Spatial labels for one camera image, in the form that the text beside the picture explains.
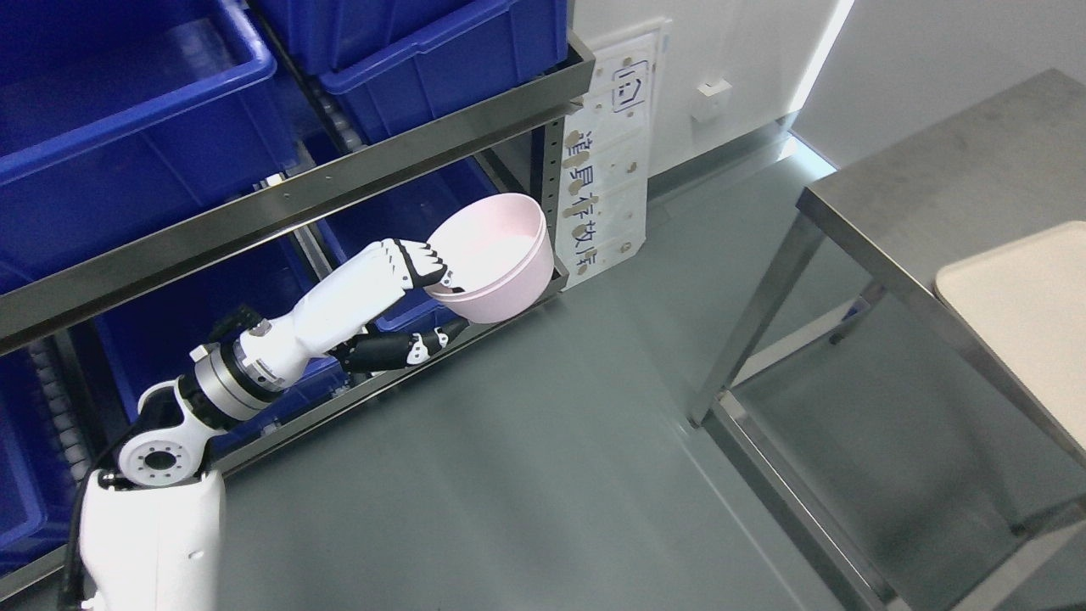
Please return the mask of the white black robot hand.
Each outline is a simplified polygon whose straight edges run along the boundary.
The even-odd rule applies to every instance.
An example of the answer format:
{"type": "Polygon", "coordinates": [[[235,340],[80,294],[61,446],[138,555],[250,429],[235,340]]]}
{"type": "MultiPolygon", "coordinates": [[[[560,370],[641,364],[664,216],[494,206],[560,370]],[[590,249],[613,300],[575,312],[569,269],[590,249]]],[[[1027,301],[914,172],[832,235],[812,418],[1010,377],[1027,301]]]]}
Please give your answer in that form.
{"type": "Polygon", "coordinates": [[[242,365],[258,382],[278,389],[294,385],[316,357],[333,356],[348,372],[386,372],[432,359],[468,328],[465,318],[419,333],[368,332],[413,289],[446,283],[449,267],[437,251],[419,241],[375,241],[339,266],[282,317],[258,333],[239,338],[242,365]]]}

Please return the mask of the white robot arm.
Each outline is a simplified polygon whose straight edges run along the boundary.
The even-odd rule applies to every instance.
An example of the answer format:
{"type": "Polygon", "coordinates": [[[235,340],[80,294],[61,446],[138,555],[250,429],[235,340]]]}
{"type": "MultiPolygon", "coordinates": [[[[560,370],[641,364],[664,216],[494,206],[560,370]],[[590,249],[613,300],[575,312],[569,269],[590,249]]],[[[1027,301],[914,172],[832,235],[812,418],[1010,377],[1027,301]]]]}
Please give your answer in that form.
{"type": "Polygon", "coordinates": [[[287,385],[249,354],[272,322],[240,306],[193,351],[194,370],[139,397],[132,425],[79,485],[59,610],[214,610],[225,480],[210,442],[287,385]]]}

